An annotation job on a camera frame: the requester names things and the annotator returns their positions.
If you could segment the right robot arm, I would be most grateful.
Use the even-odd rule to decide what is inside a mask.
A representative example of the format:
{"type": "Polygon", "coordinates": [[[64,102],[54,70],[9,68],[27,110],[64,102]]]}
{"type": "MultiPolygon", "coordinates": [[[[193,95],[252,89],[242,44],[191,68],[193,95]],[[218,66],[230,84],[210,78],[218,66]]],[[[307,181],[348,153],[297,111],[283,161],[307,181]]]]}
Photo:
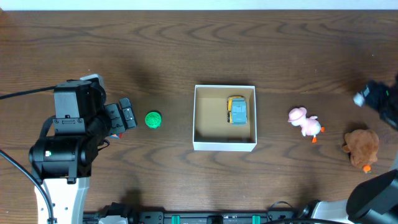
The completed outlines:
{"type": "MultiPolygon", "coordinates": [[[[397,84],[370,80],[353,100],[377,111],[381,120],[397,129],[397,84]]],[[[307,218],[305,223],[397,224],[397,165],[359,184],[348,200],[317,201],[303,210],[302,216],[307,218]]]]}

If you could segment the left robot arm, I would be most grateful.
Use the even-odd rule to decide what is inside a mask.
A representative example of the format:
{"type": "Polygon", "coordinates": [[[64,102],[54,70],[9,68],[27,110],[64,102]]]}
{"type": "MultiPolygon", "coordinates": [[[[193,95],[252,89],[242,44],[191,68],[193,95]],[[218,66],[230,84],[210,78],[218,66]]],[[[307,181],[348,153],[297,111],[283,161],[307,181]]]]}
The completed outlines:
{"type": "Polygon", "coordinates": [[[70,80],[54,88],[55,116],[29,151],[32,175],[49,202],[50,216],[39,223],[82,223],[92,163],[118,138],[137,126],[129,98],[107,105],[99,79],[70,80]]]}

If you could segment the colourful puzzle cube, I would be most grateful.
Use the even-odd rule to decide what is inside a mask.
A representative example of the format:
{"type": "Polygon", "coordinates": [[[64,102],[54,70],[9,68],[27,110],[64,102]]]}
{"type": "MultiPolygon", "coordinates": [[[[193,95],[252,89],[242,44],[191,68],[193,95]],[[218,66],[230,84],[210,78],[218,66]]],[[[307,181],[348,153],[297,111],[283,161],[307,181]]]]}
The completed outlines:
{"type": "Polygon", "coordinates": [[[119,134],[112,134],[112,135],[110,135],[110,137],[111,138],[114,138],[114,139],[121,139],[121,137],[122,137],[122,133],[119,133],[119,134]]]}

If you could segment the yellow grey toy truck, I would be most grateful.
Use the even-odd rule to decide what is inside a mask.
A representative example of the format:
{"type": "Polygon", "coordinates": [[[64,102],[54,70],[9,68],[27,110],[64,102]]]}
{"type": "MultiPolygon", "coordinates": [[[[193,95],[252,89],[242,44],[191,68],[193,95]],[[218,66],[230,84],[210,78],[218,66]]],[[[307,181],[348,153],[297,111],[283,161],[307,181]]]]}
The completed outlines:
{"type": "Polygon", "coordinates": [[[245,125],[247,118],[247,103],[243,96],[230,96],[227,100],[227,121],[232,125],[245,125]]]}

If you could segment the brown plush toy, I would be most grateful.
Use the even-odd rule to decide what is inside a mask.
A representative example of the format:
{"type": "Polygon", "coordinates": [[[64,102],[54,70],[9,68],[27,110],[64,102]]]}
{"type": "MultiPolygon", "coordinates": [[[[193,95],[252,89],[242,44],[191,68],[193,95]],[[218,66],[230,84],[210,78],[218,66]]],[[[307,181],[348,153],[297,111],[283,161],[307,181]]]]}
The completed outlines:
{"type": "Polygon", "coordinates": [[[371,172],[371,165],[377,162],[379,137],[371,129],[357,129],[344,135],[342,150],[349,154],[352,166],[365,173],[371,172]]]}

